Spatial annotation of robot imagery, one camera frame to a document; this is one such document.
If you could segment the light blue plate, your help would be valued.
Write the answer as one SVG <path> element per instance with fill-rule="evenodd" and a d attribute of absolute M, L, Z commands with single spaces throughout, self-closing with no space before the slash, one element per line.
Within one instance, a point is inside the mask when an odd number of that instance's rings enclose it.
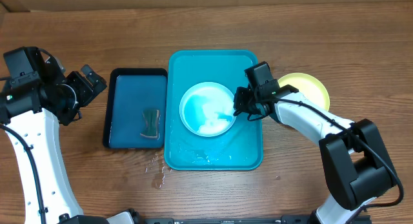
<path fill-rule="evenodd" d="M 216 137 L 235 123 L 234 95 L 225 86 L 202 82 L 190 87 L 181 98 L 179 115 L 191 133 Z"/>

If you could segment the yellow plate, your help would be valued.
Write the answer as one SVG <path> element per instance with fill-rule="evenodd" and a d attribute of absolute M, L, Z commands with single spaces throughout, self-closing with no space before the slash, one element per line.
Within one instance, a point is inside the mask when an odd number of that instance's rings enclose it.
<path fill-rule="evenodd" d="M 297 88 L 309 101 L 329 111 L 330 96 L 317 78 L 304 73 L 291 73 L 279 78 L 278 83 L 281 87 L 291 85 Z"/>

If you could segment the green and orange sponge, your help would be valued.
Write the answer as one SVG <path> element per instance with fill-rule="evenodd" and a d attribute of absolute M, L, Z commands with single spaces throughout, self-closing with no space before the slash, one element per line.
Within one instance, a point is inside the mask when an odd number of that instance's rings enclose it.
<path fill-rule="evenodd" d="M 143 111 L 142 115 L 145 121 L 145 127 L 140 135 L 149 139 L 158 139 L 160 110 L 146 109 Z"/>

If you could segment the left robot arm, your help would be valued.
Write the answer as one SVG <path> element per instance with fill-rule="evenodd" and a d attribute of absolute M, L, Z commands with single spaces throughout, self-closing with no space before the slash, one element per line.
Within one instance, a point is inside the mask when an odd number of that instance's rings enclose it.
<path fill-rule="evenodd" d="M 1 129 L 13 145 L 26 223 L 106 223 L 86 216 L 72 192 L 59 127 L 82 118 L 106 81 L 88 65 L 67 76 L 53 55 L 35 46 L 3 55 L 10 77 L 1 92 Z"/>

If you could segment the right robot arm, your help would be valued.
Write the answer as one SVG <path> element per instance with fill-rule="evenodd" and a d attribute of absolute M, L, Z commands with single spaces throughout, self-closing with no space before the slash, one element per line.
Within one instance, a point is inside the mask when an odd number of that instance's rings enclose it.
<path fill-rule="evenodd" d="M 271 117 L 296 129 L 320 149 L 330 195 L 309 215 L 284 215 L 282 223 L 371 223 L 367 209 L 401 203 L 398 178 L 377 126 L 353 122 L 309 101 L 297 88 L 280 86 L 267 62 L 245 70 L 247 87 L 239 87 L 234 114 L 249 121 Z"/>

